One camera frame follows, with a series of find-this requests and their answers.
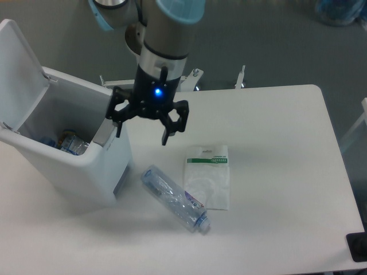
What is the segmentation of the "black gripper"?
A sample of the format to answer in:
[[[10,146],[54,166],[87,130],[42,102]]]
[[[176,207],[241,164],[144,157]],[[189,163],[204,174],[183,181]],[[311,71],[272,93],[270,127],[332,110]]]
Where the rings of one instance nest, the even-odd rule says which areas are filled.
[[[168,67],[158,68],[158,77],[146,73],[140,66],[136,71],[132,90],[114,86],[106,111],[106,119],[116,127],[116,137],[120,138],[123,123],[139,115],[149,119],[158,119],[164,125],[162,145],[170,136],[184,132],[189,116],[187,100],[173,102],[180,78],[168,79]],[[169,113],[175,110],[178,119],[172,121]]]

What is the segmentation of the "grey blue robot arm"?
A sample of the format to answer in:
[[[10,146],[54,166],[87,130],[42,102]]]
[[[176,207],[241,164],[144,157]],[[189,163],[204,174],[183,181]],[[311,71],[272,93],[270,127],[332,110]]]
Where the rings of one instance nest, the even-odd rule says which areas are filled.
[[[184,132],[189,116],[186,100],[174,101],[205,1],[89,1],[103,30],[134,28],[128,47],[139,56],[132,90],[112,90],[106,119],[119,136],[123,123],[136,116],[159,120],[165,127],[162,145]]]

